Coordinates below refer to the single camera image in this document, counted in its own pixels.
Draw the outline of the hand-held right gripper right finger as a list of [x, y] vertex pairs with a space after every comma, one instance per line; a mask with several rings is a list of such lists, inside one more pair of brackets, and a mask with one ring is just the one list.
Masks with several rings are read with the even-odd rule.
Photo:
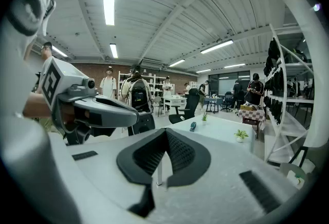
[[211, 155], [202, 144], [174, 131], [166, 129], [167, 149], [173, 175], [167, 179], [167, 186], [188, 186], [197, 182], [208, 170]]

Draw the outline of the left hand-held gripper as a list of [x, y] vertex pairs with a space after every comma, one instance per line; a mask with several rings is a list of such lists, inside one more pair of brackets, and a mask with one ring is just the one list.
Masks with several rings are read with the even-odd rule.
[[[42, 83], [42, 94], [51, 110], [54, 126], [64, 133], [69, 145], [83, 144], [89, 136], [110, 136], [117, 127], [133, 126], [139, 113], [131, 106], [89, 90], [91, 79], [73, 65], [52, 58]], [[73, 123], [64, 124], [62, 104], [72, 104]]]

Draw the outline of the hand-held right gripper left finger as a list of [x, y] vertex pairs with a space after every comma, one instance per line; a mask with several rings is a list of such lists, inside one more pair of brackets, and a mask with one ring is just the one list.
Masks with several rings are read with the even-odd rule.
[[121, 150], [116, 163], [128, 182], [152, 183], [152, 175], [166, 152], [166, 140], [166, 129], [162, 128]]

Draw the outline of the person's left forearm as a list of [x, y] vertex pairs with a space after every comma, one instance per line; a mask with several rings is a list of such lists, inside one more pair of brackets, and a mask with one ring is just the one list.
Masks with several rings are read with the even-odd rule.
[[49, 118], [51, 110], [42, 94], [31, 92], [23, 109], [24, 117]]

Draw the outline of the person's left hand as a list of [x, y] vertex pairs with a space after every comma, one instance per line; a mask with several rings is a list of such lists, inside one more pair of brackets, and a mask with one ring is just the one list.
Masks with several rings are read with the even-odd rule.
[[74, 122], [75, 110], [72, 104], [62, 104], [60, 110], [61, 110], [61, 118], [64, 124]]

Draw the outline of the black equipment backpack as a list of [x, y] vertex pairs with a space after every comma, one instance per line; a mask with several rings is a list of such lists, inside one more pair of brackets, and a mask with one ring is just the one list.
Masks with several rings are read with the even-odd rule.
[[130, 104], [139, 113], [151, 113], [150, 90], [143, 79], [136, 80], [130, 90]]

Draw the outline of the dark grey rounded pod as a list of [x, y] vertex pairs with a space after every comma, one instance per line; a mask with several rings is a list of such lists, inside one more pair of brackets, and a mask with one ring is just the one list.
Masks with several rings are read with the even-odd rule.
[[153, 130], [155, 129], [154, 117], [151, 113], [140, 113], [137, 123], [127, 129], [129, 136]]

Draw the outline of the light grey chair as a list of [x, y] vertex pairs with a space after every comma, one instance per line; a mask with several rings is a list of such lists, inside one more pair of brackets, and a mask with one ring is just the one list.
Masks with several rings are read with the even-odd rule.
[[159, 117], [159, 115], [162, 115], [162, 110], [163, 110], [163, 102], [162, 102], [162, 97], [160, 96], [156, 96], [153, 99], [153, 109], [158, 108], [158, 114], [157, 116]]

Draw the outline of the white shelf unit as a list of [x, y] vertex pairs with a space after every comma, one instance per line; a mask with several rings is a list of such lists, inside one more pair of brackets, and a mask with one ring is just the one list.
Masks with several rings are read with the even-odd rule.
[[[131, 79], [133, 76], [132, 71], [130, 71], [128, 74], [124, 74], [119, 72], [119, 100], [122, 100], [122, 94], [128, 95], [128, 93], [125, 93], [127, 91], [125, 88], [130, 87], [133, 82], [130, 81], [129, 83], [126, 81], [127, 79]], [[165, 78], [164, 77], [158, 77], [156, 75], [151, 75], [151, 76], [145, 76], [142, 75], [142, 78], [148, 83], [149, 88], [150, 88], [150, 99], [153, 100], [156, 96], [163, 97], [163, 90], [162, 90], [162, 85], [164, 84]], [[174, 90], [175, 90], [175, 85], [172, 84], [173, 89], [172, 89], [172, 95], [174, 95]]]

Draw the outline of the light blue floral tablecloth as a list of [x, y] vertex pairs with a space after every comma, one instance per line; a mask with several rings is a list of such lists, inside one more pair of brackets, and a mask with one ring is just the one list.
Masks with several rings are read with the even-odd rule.
[[[196, 127], [194, 130], [195, 134], [199, 134], [205, 137], [213, 138], [219, 141], [236, 144], [245, 150], [253, 153], [254, 151], [254, 140], [255, 131], [251, 125], [244, 124], [241, 122], [230, 121], [214, 116], [208, 116], [205, 124], [202, 122], [202, 115], [195, 116], [194, 118], [178, 122], [168, 126], [172, 129], [180, 131], [187, 131], [190, 133], [190, 125], [195, 122]], [[248, 137], [245, 137], [241, 142], [238, 142], [235, 133], [244, 131]]]

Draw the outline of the black office chair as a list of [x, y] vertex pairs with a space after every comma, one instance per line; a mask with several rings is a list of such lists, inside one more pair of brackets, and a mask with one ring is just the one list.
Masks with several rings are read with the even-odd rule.
[[189, 97], [187, 98], [187, 104], [185, 109], [180, 109], [179, 111], [184, 111], [184, 114], [175, 114], [169, 115], [169, 121], [172, 124], [182, 122], [180, 116], [184, 116], [185, 120], [191, 119], [195, 117], [195, 110], [199, 103], [199, 93], [198, 89], [193, 88], [189, 91]]
[[230, 91], [226, 92], [224, 95], [223, 102], [222, 102], [221, 110], [226, 110], [226, 112], [232, 111], [232, 108], [231, 108], [232, 100], [233, 100], [232, 92], [230, 92]]

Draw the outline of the yellow-green leafy potted plant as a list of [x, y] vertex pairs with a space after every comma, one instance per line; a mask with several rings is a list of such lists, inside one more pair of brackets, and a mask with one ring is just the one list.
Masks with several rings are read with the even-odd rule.
[[237, 130], [236, 133], [234, 133], [235, 137], [236, 137], [236, 141], [239, 143], [244, 142], [244, 139], [248, 138], [249, 135], [247, 134], [247, 132], [245, 130]]

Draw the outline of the white desk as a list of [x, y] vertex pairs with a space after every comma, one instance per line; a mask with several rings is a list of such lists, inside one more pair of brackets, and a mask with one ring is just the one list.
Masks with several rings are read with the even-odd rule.
[[184, 111], [179, 111], [180, 109], [185, 109], [187, 104], [187, 99], [180, 95], [163, 96], [163, 110], [169, 112], [169, 115], [184, 114]]

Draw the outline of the blue-topped table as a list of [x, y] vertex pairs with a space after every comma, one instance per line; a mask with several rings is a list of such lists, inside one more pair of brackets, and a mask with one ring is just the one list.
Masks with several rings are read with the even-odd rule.
[[223, 98], [215, 97], [215, 98], [205, 98], [205, 102], [207, 104], [206, 112], [210, 113], [218, 113], [219, 108], [223, 102]]

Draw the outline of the table with red checkered cloth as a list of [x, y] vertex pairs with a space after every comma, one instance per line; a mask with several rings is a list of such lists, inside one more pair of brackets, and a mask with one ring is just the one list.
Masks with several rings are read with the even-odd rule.
[[254, 106], [241, 105], [237, 114], [242, 118], [242, 123], [256, 127], [256, 138], [258, 138], [260, 130], [264, 129], [266, 123], [264, 110], [256, 109]]

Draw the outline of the grey-green chair with black legs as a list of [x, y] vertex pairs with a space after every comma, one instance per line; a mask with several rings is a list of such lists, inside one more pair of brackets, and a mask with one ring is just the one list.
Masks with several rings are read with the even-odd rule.
[[[308, 184], [317, 172], [315, 164], [307, 156], [309, 151], [309, 147], [302, 146], [288, 163], [281, 163], [279, 168], [279, 172], [298, 190]], [[293, 173], [297, 173], [305, 180], [302, 187], [294, 185]]]

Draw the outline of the person's printed white t-shirt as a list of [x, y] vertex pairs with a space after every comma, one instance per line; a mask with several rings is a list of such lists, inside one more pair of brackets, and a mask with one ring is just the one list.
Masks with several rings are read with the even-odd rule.
[[55, 8], [54, 0], [12, 0], [0, 19], [0, 118], [23, 113], [36, 80], [27, 48], [46, 35]]

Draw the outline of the white card with green mark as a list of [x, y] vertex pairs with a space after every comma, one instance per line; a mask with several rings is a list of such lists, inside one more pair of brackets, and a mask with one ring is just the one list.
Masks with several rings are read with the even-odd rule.
[[300, 186], [300, 187], [302, 187], [305, 182], [305, 180], [297, 173], [293, 173], [293, 181], [295, 186]]

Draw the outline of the white metal rack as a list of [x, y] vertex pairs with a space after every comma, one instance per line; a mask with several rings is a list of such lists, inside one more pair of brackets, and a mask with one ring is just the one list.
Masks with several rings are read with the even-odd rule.
[[288, 49], [279, 41], [276, 30], [270, 26], [272, 39], [275, 39], [280, 51], [277, 65], [282, 67], [284, 73], [283, 97], [273, 96], [272, 92], [265, 92], [276, 100], [283, 101], [281, 123], [277, 125], [276, 120], [265, 107], [265, 114], [271, 122], [270, 130], [273, 135], [265, 133], [265, 162], [280, 166], [288, 162], [294, 156], [293, 144], [300, 142], [307, 135], [308, 128], [304, 123], [297, 120], [300, 110], [311, 114], [314, 105], [314, 90], [312, 81], [314, 77], [313, 66], [305, 54], [297, 49]]

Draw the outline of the row of black bags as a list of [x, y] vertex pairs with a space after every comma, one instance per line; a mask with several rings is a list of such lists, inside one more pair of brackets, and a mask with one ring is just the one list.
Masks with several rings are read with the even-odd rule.
[[[279, 59], [280, 55], [281, 54], [277, 43], [275, 39], [272, 39], [269, 44], [268, 57], [266, 59], [264, 68], [264, 75], [265, 77], [269, 77], [272, 71], [274, 71], [274, 73], [272, 74], [271, 78], [269, 78], [268, 81], [265, 82], [264, 91], [272, 92], [273, 96], [283, 97], [284, 73], [282, 67], [277, 65], [277, 60]], [[279, 125], [281, 123], [283, 101], [266, 96], [264, 98], [264, 104], [267, 108], [269, 108], [269, 111], [276, 120], [277, 125]]]

